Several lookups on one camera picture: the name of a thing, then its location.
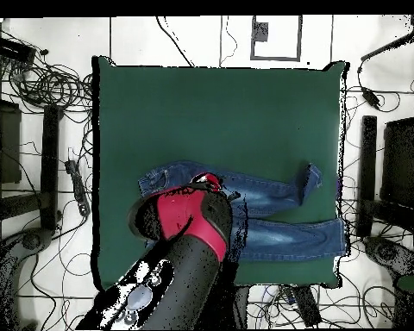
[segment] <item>blue jeans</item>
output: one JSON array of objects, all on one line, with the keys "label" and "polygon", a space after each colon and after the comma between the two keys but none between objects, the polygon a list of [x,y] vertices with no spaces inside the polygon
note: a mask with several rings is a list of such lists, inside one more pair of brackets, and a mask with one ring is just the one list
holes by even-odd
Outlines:
[{"label": "blue jeans", "polygon": [[[232,261],[304,261],[345,254],[343,220],[321,223],[289,224],[259,218],[300,206],[313,189],[322,183],[322,173],[309,164],[290,183],[227,172],[191,161],[177,161],[154,168],[139,180],[142,196],[187,184],[193,177],[211,172],[223,179],[226,194],[237,191],[232,201],[233,228],[229,257]],[[246,231],[245,246],[242,235]]]}]

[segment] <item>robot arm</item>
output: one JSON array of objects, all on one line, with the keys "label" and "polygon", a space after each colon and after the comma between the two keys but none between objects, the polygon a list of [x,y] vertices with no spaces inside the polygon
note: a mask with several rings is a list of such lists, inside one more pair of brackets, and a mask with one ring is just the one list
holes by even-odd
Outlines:
[{"label": "robot arm", "polygon": [[229,246],[228,198],[211,180],[137,202],[134,234],[158,240],[105,292],[77,330],[194,329]]}]

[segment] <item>green mat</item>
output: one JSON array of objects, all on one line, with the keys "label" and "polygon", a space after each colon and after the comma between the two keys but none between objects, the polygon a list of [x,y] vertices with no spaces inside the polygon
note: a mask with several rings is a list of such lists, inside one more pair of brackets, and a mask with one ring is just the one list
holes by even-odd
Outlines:
[{"label": "green mat", "polygon": [[[323,186],[302,207],[270,219],[296,223],[336,217],[340,90],[348,64],[338,62],[326,71],[126,67],[112,66],[106,58],[92,64],[100,138],[99,222],[94,224],[99,223],[97,267],[104,288],[144,252],[126,221],[141,196],[138,179],[174,160],[279,181],[312,162],[323,173]],[[332,258],[242,261],[235,282],[334,285],[333,266]]]}]

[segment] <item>jeans leg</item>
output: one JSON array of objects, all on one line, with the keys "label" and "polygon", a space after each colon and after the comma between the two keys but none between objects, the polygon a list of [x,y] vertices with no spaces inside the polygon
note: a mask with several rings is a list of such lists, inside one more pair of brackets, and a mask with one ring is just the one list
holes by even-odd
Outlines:
[{"label": "jeans leg", "polygon": [[242,245],[244,222],[243,217],[233,218],[230,252],[241,253],[238,256],[231,254],[232,260],[305,261],[345,254],[346,242],[341,218],[306,224],[249,219],[247,239],[245,245]]},{"label": "jeans leg", "polygon": [[146,196],[159,190],[187,184],[202,172],[211,172],[221,177],[227,194],[233,191],[241,194],[240,198],[231,203],[234,215],[241,213],[245,198],[248,216],[253,218],[300,206],[312,190],[322,183],[322,173],[313,164],[299,172],[290,183],[281,183],[191,161],[177,161],[155,168],[140,179],[141,194]]}]

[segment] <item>jeans pocket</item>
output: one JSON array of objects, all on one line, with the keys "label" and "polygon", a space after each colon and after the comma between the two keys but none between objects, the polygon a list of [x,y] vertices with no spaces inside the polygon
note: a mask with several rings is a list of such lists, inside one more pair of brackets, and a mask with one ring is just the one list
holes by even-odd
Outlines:
[{"label": "jeans pocket", "polygon": [[150,177],[150,189],[152,193],[156,191],[164,190],[169,185],[169,172],[168,170],[163,170],[157,174]]}]

